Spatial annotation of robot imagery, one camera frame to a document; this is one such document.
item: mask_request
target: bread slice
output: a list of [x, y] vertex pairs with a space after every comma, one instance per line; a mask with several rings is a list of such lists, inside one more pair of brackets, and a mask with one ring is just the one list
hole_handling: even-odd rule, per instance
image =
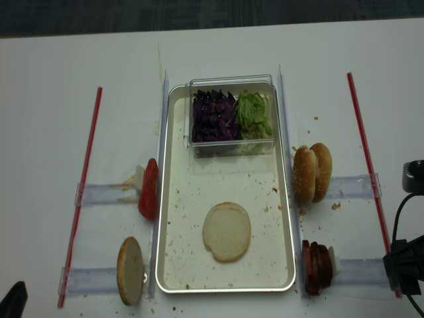
[[140, 245], [134, 237], [122, 243], [118, 255], [117, 283], [123, 303], [132, 306], [138, 302], [144, 280], [144, 265]]
[[246, 210], [232, 202], [212, 207], [203, 225], [203, 242], [219, 262], [241, 258], [250, 242], [250, 218]]
[[311, 147], [317, 157], [317, 171], [315, 176], [315, 195], [312, 202], [320, 202], [324, 199], [330, 185], [333, 173], [333, 159], [330, 150], [320, 142]]
[[293, 162], [294, 193], [299, 203], [310, 203], [315, 195], [317, 157], [314, 151], [302, 146]]

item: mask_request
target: black cable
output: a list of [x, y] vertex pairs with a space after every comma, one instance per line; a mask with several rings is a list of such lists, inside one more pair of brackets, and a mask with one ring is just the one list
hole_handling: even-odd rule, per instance
[[[396, 217], [395, 217], [395, 225], [393, 228], [393, 239], [392, 239], [392, 244], [395, 243], [396, 241], [396, 233], [398, 231], [398, 223], [399, 223], [399, 216], [400, 216], [400, 211], [402, 211], [403, 206], [405, 205], [405, 203], [411, 199], [412, 197], [415, 197], [417, 194], [415, 193], [410, 193], [409, 195], [406, 196], [405, 199], [403, 199], [402, 203], [400, 203], [399, 208], [397, 209], [396, 212]], [[412, 306], [415, 308], [415, 310], [418, 312], [418, 314], [420, 316], [422, 316], [422, 318], [424, 318], [424, 312], [421, 310], [421, 308], [417, 305], [417, 303], [415, 302], [415, 300], [413, 300], [413, 298], [411, 297], [411, 295], [406, 295], [406, 297], [408, 298], [408, 300], [411, 302]]]
[[415, 193], [410, 193], [409, 195], [407, 195], [406, 198], [403, 199], [402, 203], [400, 203], [399, 209], [397, 209], [396, 217], [395, 217], [395, 225], [394, 225], [394, 228], [393, 228], [392, 244], [394, 244], [395, 241], [396, 241], [396, 232], [398, 231], [400, 211], [402, 211], [402, 208], [405, 205], [406, 201], [408, 201], [409, 199], [411, 199], [412, 197], [415, 197], [415, 196], [416, 196]]
[[415, 300], [412, 299], [410, 295], [406, 295], [408, 297], [409, 301], [411, 302], [412, 306], [415, 308], [416, 311], [418, 311], [419, 315], [424, 317], [424, 312], [421, 310], [421, 308], [417, 305]]

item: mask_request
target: top bun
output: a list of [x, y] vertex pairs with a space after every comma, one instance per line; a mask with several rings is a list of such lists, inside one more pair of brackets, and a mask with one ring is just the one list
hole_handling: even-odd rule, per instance
[[321, 143], [310, 149], [297, 149], [294, 164], [294, 191], [298, 202], [320, 202], [329, 188], [333, 161], [329, 149]]
[[312, 202], [324, 199], [329, 189], [331, 173], [333, 172], [333, 159], [330, 150], [320, 142], [311, 147], [318, 160], [317, 175], [315, 177], [315, 195]]

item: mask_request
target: purple cabbage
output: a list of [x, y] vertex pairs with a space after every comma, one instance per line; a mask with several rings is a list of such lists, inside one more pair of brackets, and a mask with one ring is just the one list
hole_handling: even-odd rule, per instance
[[240, 125], [236, 124], [236, 100], [230, 92], [201, 91], [193, 100], [193, 142], [239, 140]]

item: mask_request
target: clear plastic container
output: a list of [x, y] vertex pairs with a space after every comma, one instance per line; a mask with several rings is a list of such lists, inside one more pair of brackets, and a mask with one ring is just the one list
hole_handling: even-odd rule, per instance
[[[268, 124], [272, 134], [268, 138], [242, 139], [228, 141], [193, 141], [193, 100], [198, 90], [220, 91], [224, 95], [230, 92], [236, 100], [239, 93], [247, 90], [249, 93], [259, 93], [265, 101], [269, 102]], [[278, 135], [278, 105], [276, 90], [272, 85], [270, 75], [241, 76], [234, 78], [195, 79], [186, 85], [185, 89], [185, 137], [188, 146], [193, 148], [196, 157], [234, 156], [245, 154], [271, 153]]]

